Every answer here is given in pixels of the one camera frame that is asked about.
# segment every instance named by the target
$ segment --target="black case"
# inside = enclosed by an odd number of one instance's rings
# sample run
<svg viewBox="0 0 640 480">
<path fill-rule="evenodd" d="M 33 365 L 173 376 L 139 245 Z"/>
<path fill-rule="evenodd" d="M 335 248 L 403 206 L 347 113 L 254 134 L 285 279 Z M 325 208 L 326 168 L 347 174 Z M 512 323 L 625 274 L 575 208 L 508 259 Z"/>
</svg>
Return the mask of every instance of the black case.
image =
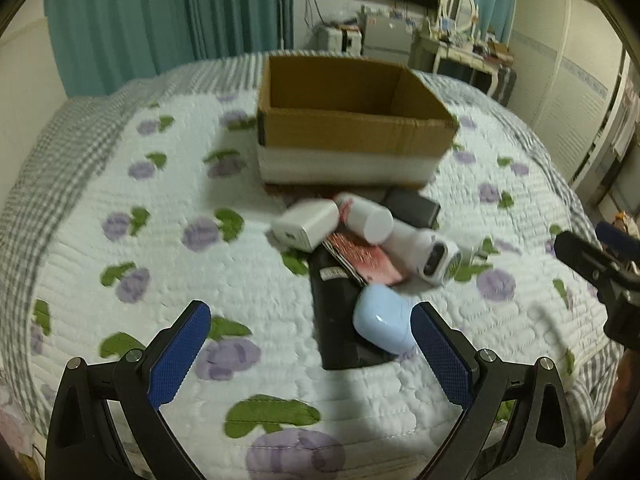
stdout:
<svg viewBox="0 0 640 480">
<path fill-rule="evenodd" d="M 402 187 L 389 189 L 382 205 L 391 211 L 394 218 L 417 229 L 433 229 L 440 212 L 440 204 Z"/>
</svg>

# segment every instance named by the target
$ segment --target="wardrobe door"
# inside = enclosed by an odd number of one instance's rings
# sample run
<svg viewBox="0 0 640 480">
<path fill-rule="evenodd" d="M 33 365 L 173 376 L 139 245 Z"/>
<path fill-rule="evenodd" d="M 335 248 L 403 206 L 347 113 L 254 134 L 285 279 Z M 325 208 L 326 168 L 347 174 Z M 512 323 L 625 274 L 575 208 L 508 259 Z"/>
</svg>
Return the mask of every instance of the wardrobe door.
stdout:
<svg viewBox="0 0 640 480">
<path fill-rule="evenodd" d="M 509 47 L 518 74 L 508 108 L 534 126 L 564 40 L 566 0 L 516 0 Z"/>
<path fill-rule="evenodd" d="M 571 0 L 558 77 L 534 127 L 566 179 L 574 176 L 602 126 L 622 53 L 601 10 L 589 0 Z"/>
</svg>

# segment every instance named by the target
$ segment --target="quilted bedspread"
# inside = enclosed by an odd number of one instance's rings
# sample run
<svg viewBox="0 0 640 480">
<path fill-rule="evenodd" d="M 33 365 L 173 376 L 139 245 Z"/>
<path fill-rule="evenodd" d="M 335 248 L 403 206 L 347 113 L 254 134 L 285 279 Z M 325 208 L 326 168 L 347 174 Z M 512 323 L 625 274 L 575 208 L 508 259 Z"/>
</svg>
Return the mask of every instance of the quilted bedspread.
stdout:
<svg viewBox="0 0 640 480">
<path fill-rule="evenodd" d="M 284 204 L 265 193 L 250 126 L 254 90 L 178 95 L 140 107 L 113 158 L 53 234 L 31 297 L 30 369 L 51 402 L 66 361 L 142 348 L 193 299 L 209 338 L 161 412 L 207 478 L 413 478 L 460 409 L 420 354 L 340 372 L 321 367 L 305 263 L 268 235 Z M 448 105 L 461 127 L 423 194 L 443 230 L 484 239 L 487 263 L 429 300 L 476 348 L 571 383 L 605 343 L 604 307 L 552 254 L 575 227 L 550 178 L 510 128 L 474 102 Z M 122 414 L 126 447 L 135 453 Z"/>
</svg>

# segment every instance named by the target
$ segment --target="white vanity table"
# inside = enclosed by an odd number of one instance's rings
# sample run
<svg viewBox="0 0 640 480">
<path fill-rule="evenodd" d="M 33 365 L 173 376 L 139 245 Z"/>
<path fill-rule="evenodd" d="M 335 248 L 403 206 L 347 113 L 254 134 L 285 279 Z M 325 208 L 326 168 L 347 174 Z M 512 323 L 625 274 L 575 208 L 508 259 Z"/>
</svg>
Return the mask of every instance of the white vanity table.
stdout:
<svg viewBox="0 0 640 480">
<path fill-rule="evenodd" d="M 471 37 L 476 33 L 476 23 L 478 20 L 478 7 L 474 0 L 442 0 L 438 10 L 438 18 L 441 22 L 449 22 L 447 29 L 453 34 L 467 35 L 470 31 Z M 443 59 L 465 65 L 473 69 L 470 84 L 473 85 L 477 72 L 484 72 L 491 76 L 491 86 L 487 91 L 489 97 L 493 97 L 498 88 L 498 64 L 491 63 L 479 54 L 473 53 L 473 45 L 469 43 L 465 48 L 454 46 L 450 43 L 440 41 L 434 37 L 428 26 L 424 26 L 417 34 L 415 45 L 414 66 L 419 70 L 425 69 L 426 53 L 435 56 L 431 71 L 436 74 Z"/>
<path fill-rule="evenodd" d="M 484 57 L 479 54 L 475 54 L 469 50 L 464 48 L 460 48 L 454 46 L 453 44 L 445 43 L 444 41 L 439 41 L 435 38 L 432 38 L 427 30 L 424 30 L 419 33 L 417 37 L 417 45 L 416 45 L 416 54 L 415 54 L 415 67 L 420 69 L 422 67 L 422 62 L 424 61 L 424 54 L 429 52 L 431 54 L 435 54 L 435 60 L 433 61 L 433 68 L 431 72 L 434 74 L 438 73 L 438 69 L 440 68 L 440 62 L 443 59 L 450 59 L 453 62 L 460 63 L 462 65 L 466 65 L 474 70 L 474 74 L 471 78 L 471 84 L 473 84 L 476 71 L 484 72 L 491 76 L 491 86 L 487 91 L 487 95 L 489 97 L 493 97 L 496 89 L 498 88 L 498 69 L 499 66 L 490 63 L 484 59 Z"/>
</svg>

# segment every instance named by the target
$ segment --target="light blue earbuds case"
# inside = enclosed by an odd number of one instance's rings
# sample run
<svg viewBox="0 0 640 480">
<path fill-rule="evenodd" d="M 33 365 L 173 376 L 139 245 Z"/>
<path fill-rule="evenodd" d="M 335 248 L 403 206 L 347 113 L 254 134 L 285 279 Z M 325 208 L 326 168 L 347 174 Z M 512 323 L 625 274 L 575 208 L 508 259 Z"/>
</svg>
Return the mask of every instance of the light blue earbuds case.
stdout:
<svg viewBox="0 0 640 480">
<path fill-rule="evenodd" d="M 391 354 L 415 347 L 409 302 L 385 285 L 366 286 L 353 311 L 353 326 L 367 341 Z"/>
</svg>

